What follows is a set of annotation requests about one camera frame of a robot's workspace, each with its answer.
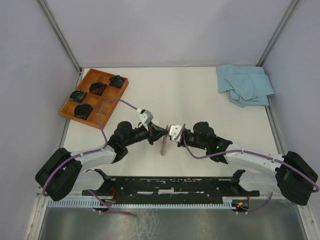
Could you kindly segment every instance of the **gray floor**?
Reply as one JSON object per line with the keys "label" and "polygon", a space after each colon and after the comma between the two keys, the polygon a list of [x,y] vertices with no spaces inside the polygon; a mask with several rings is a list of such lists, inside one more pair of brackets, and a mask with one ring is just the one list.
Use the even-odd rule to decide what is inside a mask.
{"label": "gray floor", "polygon": [[[251,208],[263,204],[252,200]],[[40,240],[304,240],[297,207],[273,200],[251,215],[219,209],[125,209],[99,215],[86,208],[48,207]]]}

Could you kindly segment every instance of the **wooden box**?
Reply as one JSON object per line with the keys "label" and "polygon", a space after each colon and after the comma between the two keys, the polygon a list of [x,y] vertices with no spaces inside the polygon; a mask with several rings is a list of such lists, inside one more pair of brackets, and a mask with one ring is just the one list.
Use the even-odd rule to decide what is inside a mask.
{"label": "wooden box", "polygon": [[[121,76],[125,79],[121,88],[109,86],[109,79],[113,76],[115,75],[111,73],[90,69],[76,88],[77,90],[82,90],[87,93],[84,100],[82,101],[82,103],[78,103],[69,99],[60,110],[60,114],[68,119],[72,119],[79,123],[100,129],[98,123],[98,114],[102,104],[109,99],[120,99],[129,84],[128,79]],[[91,84],[96,82],[107,84],[107,87],[101,96],[89,92]],[[101,112],[101,124],[103,127],[105,127],[105,125],[107,124],[118,102],[119,101],[112,101],[110,103],[107,103],[103,107],[103,110]],[[87,120],[75,116],[75,108],[80,104],[90,104],[93,107],[93,110]]]}

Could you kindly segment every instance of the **folded towel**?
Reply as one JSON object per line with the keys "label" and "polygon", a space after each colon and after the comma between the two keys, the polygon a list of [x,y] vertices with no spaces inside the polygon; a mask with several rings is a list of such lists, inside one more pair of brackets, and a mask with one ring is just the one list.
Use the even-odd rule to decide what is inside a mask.
{"label": "folded towel", "polygon": [[233,66],[217,67],[218,92],[227,91],[229,100],[240,106],[269,106],[268,96],[274,93],[269,78],[262,67]]}

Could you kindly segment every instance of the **white table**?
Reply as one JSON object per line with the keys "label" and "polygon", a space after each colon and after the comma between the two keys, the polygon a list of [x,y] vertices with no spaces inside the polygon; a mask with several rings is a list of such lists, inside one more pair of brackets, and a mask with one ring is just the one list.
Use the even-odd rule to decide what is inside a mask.
{"label": "white table", "polygon": [[[218,93],[215,67],[142,67],[97,68],[121,75],[129,80],[122,99],[140,109],[152,112],[154,124],[182,125],[193,129],[195,123],[207,121],[217,136],[246,148],[277,153],[266,110],[262,106],[239,107],[231,103],[225,93]],[[121,121],[137,127],[138,114],[119,103],[104,131],[111,136]],[[100,130],[70,121],[64,147],[68,151],[83,151],[104,143]],[[165,156],[160,155],[161,140],[149,145],[143,141],[128,147],[129,153],[119,162],[100,168],[110,176],[181,176],[227,177],[239,166],[216,163],[209,158],[192,158],[184,147],[174,142],[166,144]],[[197,156],[205,151],[191,148]]]}

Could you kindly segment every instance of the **gray wall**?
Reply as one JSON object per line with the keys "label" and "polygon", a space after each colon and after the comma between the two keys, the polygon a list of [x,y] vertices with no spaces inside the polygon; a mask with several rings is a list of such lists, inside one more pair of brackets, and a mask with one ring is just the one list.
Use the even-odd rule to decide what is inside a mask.
{"label": "gray wall", "polygon": [[[275,91],[271,102],[287,149],[320,175],[319,10],[319,0],[301,1],[264,69]],[[320,220],[320,194],[313,194],[311,202]]]}
{"label": "gray wall", "polygon": [[3,1],[0,23],[0,238],[20,240],[77,73],[35,0]]}
{"label": "gray wall", "polygon": [[82,67],[255,65],[291,0],[47,0]]}

